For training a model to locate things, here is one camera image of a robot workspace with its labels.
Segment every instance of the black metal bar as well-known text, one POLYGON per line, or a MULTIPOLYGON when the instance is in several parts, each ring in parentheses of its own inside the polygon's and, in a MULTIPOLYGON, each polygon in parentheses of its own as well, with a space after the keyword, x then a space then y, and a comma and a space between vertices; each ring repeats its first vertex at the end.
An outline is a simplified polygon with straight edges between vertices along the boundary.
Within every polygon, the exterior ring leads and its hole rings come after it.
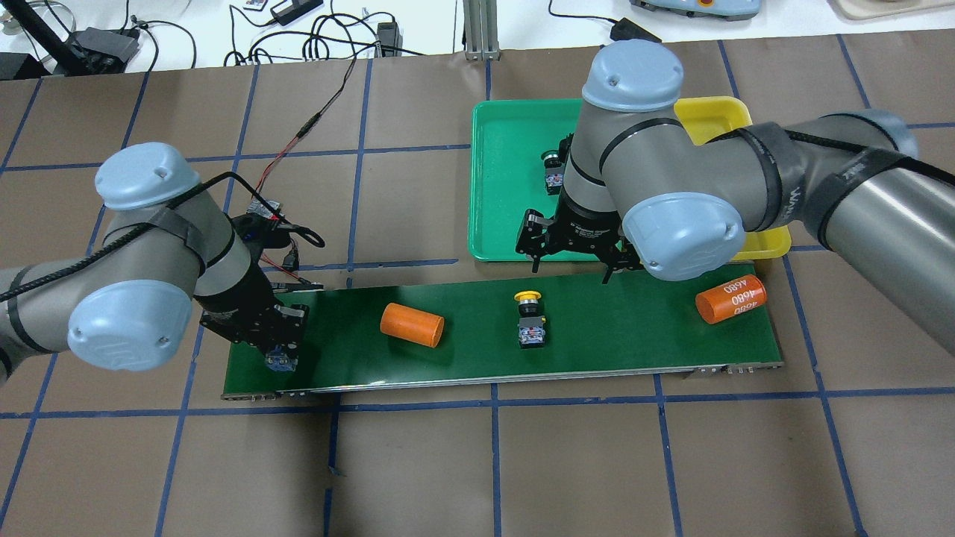
POLYGON ((56 33, 47 26, 47 23, 43 22, 43 19, 36 14, 36 11, 28 5, 27 0, 0 0, 0 3, 2 3, 3 6, 7 8, 7 11, 13 15, 13 18, 20 23, 23 30, 32 35, 33 38, 53 56, 56 63, 66 71, 67 75, 93 74, 93 72, 76 57, 76 54, 73 53, 70 47, 63 43, 63 41, 60 41, 56 33))

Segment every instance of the gray robotic arm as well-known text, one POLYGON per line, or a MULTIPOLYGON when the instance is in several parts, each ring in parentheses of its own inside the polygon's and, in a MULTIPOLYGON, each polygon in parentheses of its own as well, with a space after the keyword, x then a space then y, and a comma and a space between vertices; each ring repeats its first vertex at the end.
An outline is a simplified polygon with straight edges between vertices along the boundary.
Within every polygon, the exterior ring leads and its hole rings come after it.
MULTIPOLYGON (((217 180, 228 177, 238 178, 217 180)), ((159 366, 179 347, 193 297, 205 309, 205 327, 256 346, 272 369, 293 371, 308 310, 275 298, 250 253, 255 247, 246 245, 250 237, 239 236, 206 191, 215 181, 200 184, 162 143, 104 162, 96 190, 116 212, 104 249, 83 260, 0 270, 0 385, 25 358, 67 349, 107 369, 159 366)))
POLYGON ((904 122, 866 110, 696 146, 673 111, 682 79, 662 45, 597 54, 557 211, 528 210, 517 251, 590 252, 684 280, 729 262, 745 231, 801 220, 955 354, 955 188, 915 160, 904 122))

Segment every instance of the green baseplate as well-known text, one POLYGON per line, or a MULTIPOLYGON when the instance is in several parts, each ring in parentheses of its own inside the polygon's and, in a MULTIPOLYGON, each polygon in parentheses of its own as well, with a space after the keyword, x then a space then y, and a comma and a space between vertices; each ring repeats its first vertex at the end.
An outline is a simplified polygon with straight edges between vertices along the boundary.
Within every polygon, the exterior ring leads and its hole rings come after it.
POLYGON ((592 273, 283 294, 310 308, 297 370, 270 371, 256 349, 235 344, 223 398, 780 366, 765 308, 708 325, 694 306, 696 293, 751 273, 739 264, 684 282, 634 271, 607 285, 592 273), (521 290, 543 295, 543 348, 518 345, 521 290), (390 302, 444 316, 437 347, 381 333, 390 302))

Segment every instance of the orange cylinder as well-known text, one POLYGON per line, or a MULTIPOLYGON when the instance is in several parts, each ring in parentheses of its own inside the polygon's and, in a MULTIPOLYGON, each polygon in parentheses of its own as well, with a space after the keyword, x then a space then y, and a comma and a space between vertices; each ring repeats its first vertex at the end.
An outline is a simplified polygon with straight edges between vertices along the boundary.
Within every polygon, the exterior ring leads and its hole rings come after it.
POLYGON ((696 295, 696 309, 714 325, 766 304, 766 288, 752 274, 736 278, 696 295))
POLYGON ((381 332, 433 349, 444 332, 444 317, 392 302, 381 315, 381 332))

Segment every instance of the white floor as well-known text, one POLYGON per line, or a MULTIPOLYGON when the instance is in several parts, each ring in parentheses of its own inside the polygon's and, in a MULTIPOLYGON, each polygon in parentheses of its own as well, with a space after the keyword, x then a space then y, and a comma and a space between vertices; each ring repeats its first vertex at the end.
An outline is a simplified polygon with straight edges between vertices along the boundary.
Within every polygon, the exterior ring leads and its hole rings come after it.
MULTIPOLYGON (((61 1, 75 13, 76 25, 80 29, 111 29, 122 24, 125 0, 61 1)), ((226 53, 232 50, 228 6, 240 6, 243 2, 244 0, 131 0, 131 13, 141 20, 170 20, 188 28, 196 36, 198 43, 197 66, 211 67, 223 65, 226 53)), ((278 3, 279 0, 268 1, 269 6, 278 3)), ((404 48, 412 51, 448 54, 462 48, 462 0, 337 0, 334 7, 338 12, 355 15, 361 15, 363 8, 369 12, 392 12, 404 35, 404 48)), ((58 28, 45 8, 39 8, 39 11, 45 14, 44 19, 52 27, 58 28)), ((502 0, 499 2, 498 11, 499 44, 502 50, 581 47, 610 42, 609 23, 552 17, 547 13, 547 0, 502 0)), ((855 21, 843 16, 831 2, 825 0, 763 0, 762 10, 755 18, 736 22, 708 18, 689 19, 669 12, 650 12, 631 6, 627 0, 554 0, 554 11, 595 14, 614 19, 627 17, 667 42, 955 28, 955 6, 855 21)), ((245 13, 257 22, 270 18, 267 10, 245 13)), ((322 7, 288 27, 273 25, 267 29, 253 28, 237 15, 237 48, 240 51, 248 51, 255 39, 278 30, 307 32, 316 15, 327 13, 328 0, 322 7)), ((71 25, 71 19, 65 12, 61 18, 68 26, 71 25)), ((387 17, 379 16, 371 21, 373 23, 379 20, 387 20, 387 17)), ((339 29, 323 32, 330 36, 344 37, 344 33, 339 29)), ((155 27, 153 33, 159 42, 157 70, 184 69, 189 66, 192 48, 183 32, 161 25, 155 27)), ((372 36, 359 27, 353 28, 352 33, 356 40, 372 40, 372 36)), ((304 39, 300 35, 270 38, 265 43, 265 49, 271 54, 300 56, 304 39)), ((128 71, 145 71, 152 62, 152 41, 143 35, 139 42, 141 49, 131 61, 128 71)), ((31 50, 30 42, 23 33, 13 36, 0 34, 0 51, 31 50)), ((347 53, 346 45, 332 47, 333 55, 347 53)), ((52 62, 48 62, 48 67, 52 67, 52 62)))

